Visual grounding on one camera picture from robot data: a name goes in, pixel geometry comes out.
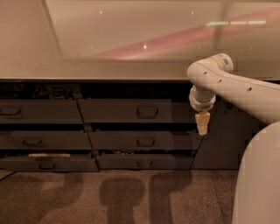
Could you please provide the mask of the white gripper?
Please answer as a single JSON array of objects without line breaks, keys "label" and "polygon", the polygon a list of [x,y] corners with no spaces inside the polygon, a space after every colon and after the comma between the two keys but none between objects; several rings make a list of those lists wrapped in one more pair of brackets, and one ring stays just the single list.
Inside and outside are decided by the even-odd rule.
[{"label": "white gripper", "polygon": [[208,124],[210,121],[209,111],[215,103],[216,95],[202,87],[192,86],[189,94],[189,101],[192,108],[199,112],[195,115],[197,129],[201,136],[207,133]]}]

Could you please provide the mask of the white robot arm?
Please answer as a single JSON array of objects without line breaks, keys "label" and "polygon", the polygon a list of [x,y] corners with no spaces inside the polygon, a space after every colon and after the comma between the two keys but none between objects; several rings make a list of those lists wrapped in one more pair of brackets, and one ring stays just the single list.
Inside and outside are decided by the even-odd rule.
[{"label": "white robot arm", "polygon": [[280,224],[280,87],[232,74],[225,53],[193,62],[189,100],[199,133],[207,133],[209,110],[219,96],[266,124],[249,142],[238,172],[232,224]]}]

